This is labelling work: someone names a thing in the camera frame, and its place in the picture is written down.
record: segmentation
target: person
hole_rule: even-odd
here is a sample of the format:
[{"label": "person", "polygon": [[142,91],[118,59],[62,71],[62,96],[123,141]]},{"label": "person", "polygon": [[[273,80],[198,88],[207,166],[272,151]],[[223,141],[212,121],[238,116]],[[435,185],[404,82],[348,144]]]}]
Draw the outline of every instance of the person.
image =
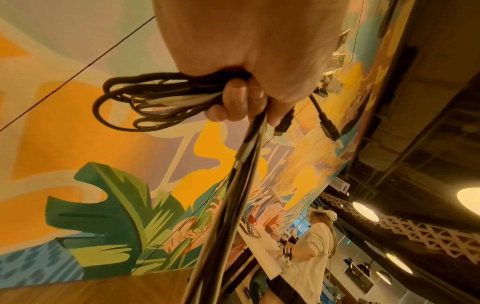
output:
[{"label": "person", "polygon": [[165,45],[191,76],[248,71],[230,80],[212,121],[261,113],[276,126],[319,82],[339,42],[349,0],[153,0]]},{"label": "person", "polygon": [[[286,248],[290,249],[271,252],[276,258],[287,256],[291,264],[268,283],[268,290],[262,295],[260,304],[319,302],[327,260],[337,249],[333,228],[337,214],[322,207],[310,207],[307,217],[311,226],[295,245],[287,243]],[[276,234],[272,234],[272,238],[280,241],[280,236]]]}]

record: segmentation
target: table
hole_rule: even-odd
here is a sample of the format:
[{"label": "table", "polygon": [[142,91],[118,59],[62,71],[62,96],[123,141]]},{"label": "table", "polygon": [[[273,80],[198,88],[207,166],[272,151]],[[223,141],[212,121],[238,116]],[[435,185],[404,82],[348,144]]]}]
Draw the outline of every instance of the table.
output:
[{"label": "table", "polygon": [[267,250],[279,250],[278,243],[265,232],[263,226],[255,226],[255,229],[258,231],[260,238],[249,236],[240,226],[237,228],[237,232],[240,234],[248,248],[225,271],[223,274],[222,286],[224,286],[235,275],[235,273],[238,272],[252,255],[254,256],[254,259],[248,263],[238,276],[226,287],[225,293],[234,292],[238,285],[240,285],[240,283],[258,264],[260,264],[269,279],[274,279],[282,272],[281,264],[279,264],[279,262],[267,252]]}]

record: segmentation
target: cable connector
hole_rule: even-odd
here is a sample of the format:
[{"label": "cable connector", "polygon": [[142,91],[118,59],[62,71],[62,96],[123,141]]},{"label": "cable connector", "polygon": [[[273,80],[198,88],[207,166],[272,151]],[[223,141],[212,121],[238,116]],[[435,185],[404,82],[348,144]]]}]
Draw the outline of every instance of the cable connector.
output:
[{"label": "cable connector", "polygon": [[288,131],[290,125],[292,125],[292,120],[294,119],[295,108],[292,108],[285,116],[281,119],[278,126],[275,127],[273,135],[282,136],[283,133]]}]

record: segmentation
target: woman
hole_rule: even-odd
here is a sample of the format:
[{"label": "woman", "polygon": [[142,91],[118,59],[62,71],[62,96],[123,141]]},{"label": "woman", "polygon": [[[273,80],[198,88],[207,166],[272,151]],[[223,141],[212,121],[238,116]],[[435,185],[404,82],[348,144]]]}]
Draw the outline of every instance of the woman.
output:
[{"label": "woman", "polygon": [[[295,245],[287,243],[284,250],[271,252],[275,257],[290,259],[291,263],[286,263],[282,274],[268,283],[269,289],[260,304],[318,304],[320,301],[327,260],[337,249],[333,227],[337,214],[311,207],[307,217],[311,226]],[[272,238],[280,240],[276,234]]]}]

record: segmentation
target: ceiling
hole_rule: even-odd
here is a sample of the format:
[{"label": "ceiling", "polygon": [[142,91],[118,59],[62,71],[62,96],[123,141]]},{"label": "ceiling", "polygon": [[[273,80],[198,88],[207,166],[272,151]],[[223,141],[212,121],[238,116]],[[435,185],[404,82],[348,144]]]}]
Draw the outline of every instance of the ceiling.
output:
[{"label": "ceiling", "polygon": [[480,187],[479,10],[473,0],[416,2],[356,157],[339,175],[350,196],[328,187],[317,199],[357,246],[435,304],[480,303],[480,215],[457,199]]}]

